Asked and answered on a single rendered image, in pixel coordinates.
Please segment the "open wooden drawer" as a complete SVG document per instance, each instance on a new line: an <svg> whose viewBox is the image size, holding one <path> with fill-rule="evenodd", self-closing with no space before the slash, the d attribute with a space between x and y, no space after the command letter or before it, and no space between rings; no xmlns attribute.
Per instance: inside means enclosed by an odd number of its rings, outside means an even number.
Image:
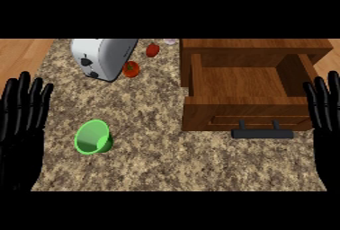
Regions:
<svg viewBox="0 0 340 230"><path fill-rule="evenodd" d="M246 128L312 129L303 83L317 75L307 55L289 54L272 67L207 67L190 56L189 95L181 129L229 131Z"/></svg>

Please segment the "green plastic cup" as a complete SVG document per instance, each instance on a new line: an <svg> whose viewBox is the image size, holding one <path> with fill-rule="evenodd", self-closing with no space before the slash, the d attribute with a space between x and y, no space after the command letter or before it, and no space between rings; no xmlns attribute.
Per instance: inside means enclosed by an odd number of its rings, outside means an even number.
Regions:
<svg viewBox="0 0 340 230"><path fill-rule="evenodd" d="M82 155L106 153L112 147L109 126L100 119L87 121L74 136L74 148Z"/></svg>

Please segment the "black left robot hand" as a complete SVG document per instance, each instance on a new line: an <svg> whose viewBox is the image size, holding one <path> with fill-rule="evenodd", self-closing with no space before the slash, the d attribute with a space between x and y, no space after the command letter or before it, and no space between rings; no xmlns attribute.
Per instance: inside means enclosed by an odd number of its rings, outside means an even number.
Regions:
<svg viewBox="0 0 340 230"><path fill-rule="evenodd" d="M26 192L40 177L44 128L53 84L23 71L0 98L0 192Z"/></svg>

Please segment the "wooden cabinet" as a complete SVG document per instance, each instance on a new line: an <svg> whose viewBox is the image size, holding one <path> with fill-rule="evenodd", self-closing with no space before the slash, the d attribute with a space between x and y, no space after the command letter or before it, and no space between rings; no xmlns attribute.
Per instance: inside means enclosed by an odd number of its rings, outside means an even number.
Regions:
<svg viewBox="0 0 340 230"><path fill-rule="evenodd" d="M180 86L189 86L193 54L202 67L275 67L288 54L306 54L314 65L332 49L326 39L180 39Z"/></svg>

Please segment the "red tomato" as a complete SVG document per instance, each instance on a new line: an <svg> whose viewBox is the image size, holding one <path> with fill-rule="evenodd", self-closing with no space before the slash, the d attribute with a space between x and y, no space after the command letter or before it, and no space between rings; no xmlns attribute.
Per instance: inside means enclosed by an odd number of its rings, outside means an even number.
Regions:
<svg viewBox="0 0 340 230"><path fill-rule="evenodd" d="M136 77L139 73L139 65L134 61L127 61L122 67L122 73L125 77Z"/></svg>

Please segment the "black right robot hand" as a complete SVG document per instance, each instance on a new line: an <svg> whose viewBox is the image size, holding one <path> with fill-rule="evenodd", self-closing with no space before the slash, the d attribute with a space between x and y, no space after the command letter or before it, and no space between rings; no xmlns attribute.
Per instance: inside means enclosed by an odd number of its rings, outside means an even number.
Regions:
<svg viewBox="0 0 340 230"><path fill-rule="evenodd" d="M325 189L340 192L340 75L328 72L328 82L316 76L303 83L313 128L316 172Z"/></svg>

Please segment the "silver toaster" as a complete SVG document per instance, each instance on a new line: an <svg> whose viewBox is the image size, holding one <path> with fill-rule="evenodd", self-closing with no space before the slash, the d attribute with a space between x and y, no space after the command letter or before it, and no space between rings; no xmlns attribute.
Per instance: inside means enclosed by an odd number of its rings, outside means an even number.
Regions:
<svg viewBox="0 0 340 230"><path fill-rule="evenodd" d="M72 39L72 57L84 75L113 82L136 45L137 39Z"/></svg>

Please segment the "red bell pepper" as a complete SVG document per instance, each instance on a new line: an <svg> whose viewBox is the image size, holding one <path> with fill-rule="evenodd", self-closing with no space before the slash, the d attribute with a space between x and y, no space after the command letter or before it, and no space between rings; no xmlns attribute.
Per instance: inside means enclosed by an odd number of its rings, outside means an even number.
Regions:
<svg viewBox="0 0 340 230"><path fill-rule="evenodd" d="M153 58L156 56L159 52L159 46L153 43L149 44L147 48L146 48L146 56L149 58Z"/></svg>

